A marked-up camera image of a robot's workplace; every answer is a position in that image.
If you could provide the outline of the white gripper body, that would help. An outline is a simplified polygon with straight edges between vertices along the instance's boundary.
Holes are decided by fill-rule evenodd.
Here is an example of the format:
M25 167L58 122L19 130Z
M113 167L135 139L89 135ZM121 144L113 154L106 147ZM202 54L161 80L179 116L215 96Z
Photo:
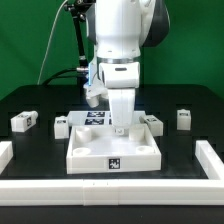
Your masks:
M116 128L126 129L132 123L139 76L139 62L99 64L99 77L108 91L112 125Z

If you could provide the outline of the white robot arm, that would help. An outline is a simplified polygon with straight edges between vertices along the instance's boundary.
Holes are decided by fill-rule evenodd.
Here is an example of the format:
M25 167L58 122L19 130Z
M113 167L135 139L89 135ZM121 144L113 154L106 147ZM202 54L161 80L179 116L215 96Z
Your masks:
M101 97L107 98L115 133L122 135L133 121L140 49L157 46L169 32L165 0L96 0L88 10L87 28L94 58L86 100L96 107Z

